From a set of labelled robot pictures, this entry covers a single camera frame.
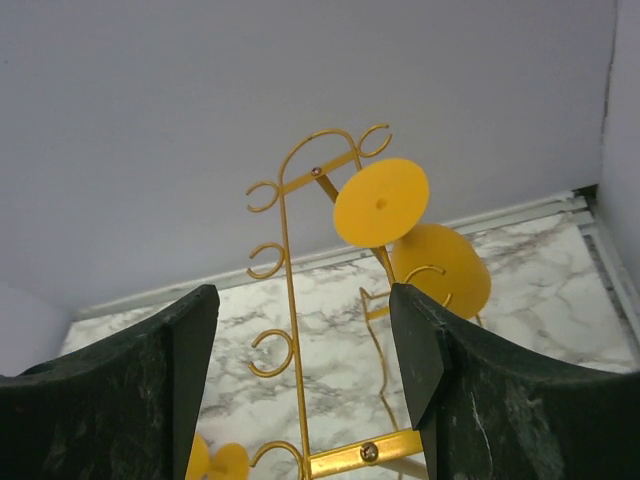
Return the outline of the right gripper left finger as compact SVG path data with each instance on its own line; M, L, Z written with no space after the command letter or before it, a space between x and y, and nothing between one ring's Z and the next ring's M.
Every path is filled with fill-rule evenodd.
M202 285L153 316L1 379L4 479L183 479L220 306Z

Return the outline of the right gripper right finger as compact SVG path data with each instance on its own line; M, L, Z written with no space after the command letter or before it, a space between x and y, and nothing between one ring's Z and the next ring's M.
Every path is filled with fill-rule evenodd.
M406 284L390 319L432 479L635 479L639 376L535 353Z

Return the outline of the yellow wine glass front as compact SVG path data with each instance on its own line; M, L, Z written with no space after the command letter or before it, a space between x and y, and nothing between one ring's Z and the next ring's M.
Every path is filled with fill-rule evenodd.
M194 435L186 480L247 480L248 476L249 457L244 447L228 443L212 454L204 438Z

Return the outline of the yellow wine glass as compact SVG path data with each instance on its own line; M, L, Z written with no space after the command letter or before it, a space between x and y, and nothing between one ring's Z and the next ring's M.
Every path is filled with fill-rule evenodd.
M212 454L204 438L194 435L186 480L247 480L248 476L249 457L244 447L228 443Z
M489 270L462 234L421 221L429 197L428 177L418 164L380 160L358 171L338 193L334 227L353 246L389 246L383 257L397 283L412 285L455 315L472 319L489 300Z

